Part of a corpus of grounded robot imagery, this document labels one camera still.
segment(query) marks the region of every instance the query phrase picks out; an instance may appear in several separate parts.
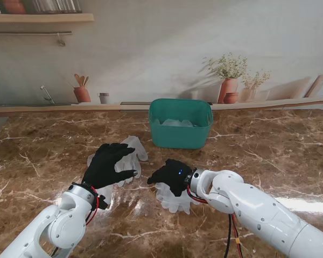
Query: black cable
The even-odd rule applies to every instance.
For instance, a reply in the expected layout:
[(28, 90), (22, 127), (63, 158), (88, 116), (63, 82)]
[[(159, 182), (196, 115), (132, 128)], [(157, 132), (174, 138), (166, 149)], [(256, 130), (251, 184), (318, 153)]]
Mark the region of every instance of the black cable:
[(52, 254), (50, 256), (53, 257), (58, 250), (59, 250), (59, 247), (55, 247), (54, 250), (53, 250), (53, 252), (52, 252)]
[(188, 185), (187, 186), (187, 193), (189, 195), (190, 198), (192, 198), (193, 200), (199, 202), (199, 203), (208, 203), (205, 199), (201, 198), (201, 197), (196, 197), (196, 196), (193, 196), (191, 193), (190, 193), (190, 186)]
[(87, 218), (86, 218), (85, 222), (88, 221), (88, 219), (90, 218), (91, 214), (92, 214), (92, 211), (90, 211), (90, 213), (87, 215)]
[(228, 236), (227, 236), (227, 245), (224, 258), (227, 258), (228, 251), (230, 249), (230, 241), (231, 241), (231, 215), (228, 215)]

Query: green leaves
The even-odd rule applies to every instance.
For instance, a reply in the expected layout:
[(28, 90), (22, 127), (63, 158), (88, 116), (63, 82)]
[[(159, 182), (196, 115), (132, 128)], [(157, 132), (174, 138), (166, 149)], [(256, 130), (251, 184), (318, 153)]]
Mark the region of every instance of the green leaves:
[(226, 78), (238, 78), (245, 74), (247, 69), (247, 58), (238, 56), (234, 58), (232, 53), (227, 56), (223, 55), (220, 59), (209, 59), (209, 70), (215, 73), (222, 79)]
[(245, 88), (248, 89), (256, 89), (258, 88), (262, 83), (269, 80), (271, 71), (266, 71), (262, 75), (257, 71), (255, 76), (252, 77), (248, 73), (243, 74), (243, 82), (245, 84)]

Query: wooden shelf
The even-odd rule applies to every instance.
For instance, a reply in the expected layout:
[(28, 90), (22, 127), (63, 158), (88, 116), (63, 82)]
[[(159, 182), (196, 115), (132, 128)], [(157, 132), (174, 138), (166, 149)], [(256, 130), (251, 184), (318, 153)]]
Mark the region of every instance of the wooden shelf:
[[(289, 106), (306, 106), (323, 104), (323, 96), (311, 98), (298, 98), (298, 99), (282, 99), (279, 101), (264, 101), (264, 102), (249, 102), (249, 103), (235, 103), (235, 104), (213, 104), (212, 110), (232, 110), (232, 109), (270, 109), (270, 108), (285, 108)], [(149, 104), (139, 105), (120, 105), (120, 104), (101, 104), (91, 105), (91, 103), (84, 103), (79, 105), (63, 105), (57, 106), (14, 106), (14, 107), (0, 107), (0, 113), (16, 112), (42, 112), (42, 111), (102, 111), (102, 110), (148, 110)]]
[(93, 22), (92, 13), (66, 15), (0, 15), (0, 23), (80, 23)]

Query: red wire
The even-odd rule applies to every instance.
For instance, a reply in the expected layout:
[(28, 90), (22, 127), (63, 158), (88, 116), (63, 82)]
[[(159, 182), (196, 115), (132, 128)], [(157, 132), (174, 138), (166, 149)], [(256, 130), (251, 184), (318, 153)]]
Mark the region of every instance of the red wire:
[[(238, 238), (238, 233), (237, 233), (237, 230), (236, 230), (236, 221), (235, 221), (235, 215), (232, 214), (232, 221), (233, 221), (233, 232), (235, 234), (235, 238)], [(237, 244), (237, 249), (238, 249), (238, 253), (239, 253), (239, 257), (240, 258), (243, 258), (242, 256), (242, 253), (241, 253), (241, 249), (240, 249), (240, 244), (238, 243)]]
[(196, 198), (195, 196), (193, 196), (191, 193), (190, 193), (190, 186), (187, 185), (187, 193), (189, 195), (190, 198), (192, 198), (193, 200), (199, 202), (199, 203), (208, 203), (206, 200), (204, 199), (199, 199), (199, 198)]
[[(92, 190), (95, 191), (95, 193), (97, 193), (96, 189), (94, 187), (91, 187)], [(97, 204), (96, 204), (96, 210), (95, 210), (95, 213), (93, 214), (93, 216), (90, 218), (90, 220), (86, 223), (86, 226), (93, 220), (93, 218), (96, 216), (96, 213), (97, 213), (97, 210), (99, 208), (99, 197), (97, 195)]]

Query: potted plant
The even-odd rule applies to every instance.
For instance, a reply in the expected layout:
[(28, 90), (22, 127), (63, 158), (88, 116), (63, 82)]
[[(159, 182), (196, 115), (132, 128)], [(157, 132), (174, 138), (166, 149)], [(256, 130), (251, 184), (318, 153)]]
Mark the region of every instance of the potted plant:
[(247, 58), (238, 56), (234, 58), (232, 53), (223, 55), (220, 59), (209, 59), (209, 70), (224, 79), (221, 84), (218, 103), (223, 104), (226, 93), (235, 93), (238, 87), (237, 78), (241, 77), (247, 69)]
[(256, 72), (252, 77), (248, 73), (243, 74), (244, 89), (240, 93), (238, 102), (250, 102), (255, 98), (256, 89), (270, 78), (270, 71)]

